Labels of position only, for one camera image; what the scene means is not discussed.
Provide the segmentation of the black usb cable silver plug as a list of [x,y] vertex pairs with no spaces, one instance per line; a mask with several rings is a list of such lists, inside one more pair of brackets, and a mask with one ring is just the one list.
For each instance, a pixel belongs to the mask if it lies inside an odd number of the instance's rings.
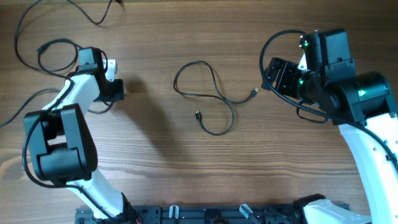
[[[182,74],[182,72],[183,72],[186,68],[188,68],[188,67],[190,67],[190,66],[193,66],[193,65],[197,65],[197,64],[204,64],[204,65],[206,65],[206,66],[208,67],[208,69],[210,70],[211,77],[212,77],[213,84],[214,84],[215,90],[216,90],[216,92],[217,92],[217,95],[209,95],[209,94],[201,94],[201,93],[189,93],[189,92],[184,92],[184,91],[181,91],[181,90],[178,89],[178,78],[180,77],[180,75]],[[206,129],[206,128],[205,128],[205,125],[203,124],[203,116],[202,116],[201,112],[200,112],[199,110],[197,110],[197,111],[195,112],[195,119],[198,121],[198,124],[200,125],[200,127],[202,128],[202,130],[204,130],[204,132],[206,132],[207,134],[212,135],[212,136],[222,136],[222,135],[224,135],[224,134],[226,134],[226,133],[228,133],[228,132],[231,131],[232,127],[234,126],[234,122],[235,122],[235,110],[234,110],[234,108],[232,107],[232,104],[234,104],[234,105],[241,105],[241,104],[244,104],[244,103],[248,102],[249,100],[251,100],[252,98],[254,98],[254,97],[258,94],[258,92],[259,92],[259,89],[258,89],[258,88],[255,88],[255,89],[253,89],[253,90],[250,92],[250,94],[248,95],[248,97],[245,98],[244,100],[241,100],[241,101],[233,101],[233,100],[230,100],[229,98],[225,97],[225,96],[220,92],[220,89],[218,88],[218,85],[217,85],[217,82],[216,82],[215,71],[214,71],[213,67],[212,67],[208,62],[206,62],[206,61],[204,61],[204,60],[195,60],[195,61],[191,61],[191,62],[188,62],[187,64],[183,65],[183,66],[178,70],[178,72],[177,72],[176,75],[175,75],[175,78],[174,78],[174,80],[173,80],[173,89],[174,89],[178,94],[180,94],[180,95],[182,95],[182,96],[214,98],[214,99],[217,99],[217,100],[222,101],[223,103],[225,103],[225,104],[227,105],[227,107],[228,107],[229,110],[231,111],[231,123],[230,123],[230,125],[226,128],[225,131],[222,131],[222,132],[220,132],[220,133],[214,133],[214,132],[211,132],[211,131],[209,131],[208,129]]]

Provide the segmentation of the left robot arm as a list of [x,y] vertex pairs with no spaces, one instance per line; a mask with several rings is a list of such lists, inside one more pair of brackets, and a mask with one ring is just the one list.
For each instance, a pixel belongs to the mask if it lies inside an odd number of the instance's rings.
[[123,81],[110,81],[117,69],[94,47],[78,50],[80,60],[56,98],[24,117],[22,165],[28,178],[48,189],[67,189],[93,212],[95,222],[142,223],[126,196],[98,169],[98,154],[85,113],[94,101],[123,100]]

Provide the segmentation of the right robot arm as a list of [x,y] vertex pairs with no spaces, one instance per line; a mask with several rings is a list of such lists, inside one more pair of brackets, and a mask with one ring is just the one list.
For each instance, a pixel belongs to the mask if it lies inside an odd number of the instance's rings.
[[344,29],[300,31],[303,57],[259,64],[262,87],[296,107],[331,121],[357,166],[370,215],[343,209],[323,195],[295,201],[301,223],[397,222],[397,104],[379,72],[356,73]]

